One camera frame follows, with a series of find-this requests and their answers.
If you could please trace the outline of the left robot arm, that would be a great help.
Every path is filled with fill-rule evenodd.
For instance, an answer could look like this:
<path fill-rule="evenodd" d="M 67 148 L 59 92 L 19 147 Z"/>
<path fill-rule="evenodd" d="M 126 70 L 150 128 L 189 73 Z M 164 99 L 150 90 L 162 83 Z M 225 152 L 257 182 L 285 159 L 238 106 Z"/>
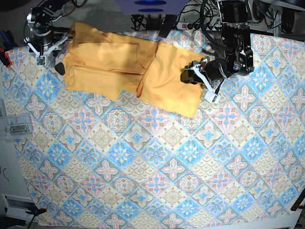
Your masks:
<path fill-rule="evenodd" d="M 185 66 L 181 73 L 183 83 L 203 83 L 207 89 L 204 96 L 210 103 L 218 103 L 222 83 L 233 76 L 247 76 L 254 71 L 253 51 L 251 48 L 250 28 L 251 10 L 246 0 L 217 0 L 215 2 L 222 30 L 221 43 L 217 43 L 207 31 L 204 22 L 204 9 L 207 1 L 200 8 L 199 25 L 211 45 L 224 52 L 224 58 L 211 61 L 208 56 L 201 61 L 193 61 Z"/>

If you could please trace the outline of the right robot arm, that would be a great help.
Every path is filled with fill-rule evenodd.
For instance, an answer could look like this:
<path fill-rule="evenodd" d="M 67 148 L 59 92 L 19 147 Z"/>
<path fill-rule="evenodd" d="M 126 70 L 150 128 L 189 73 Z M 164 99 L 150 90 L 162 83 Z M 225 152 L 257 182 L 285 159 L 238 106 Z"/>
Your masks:
<path fill-rule="evenodd" d="M 66 41 L 72 39 L 66 27 L 56 27 L 55 21 L 64 16 L 68 0 L 43 0 L 31 8 L 26 17 L 25 27 L 29 27 L 31 37 L 23 36 L 23 41 L 33 53 L 35 64 L 46 66 L 50 57 L 56 57 Z"/>

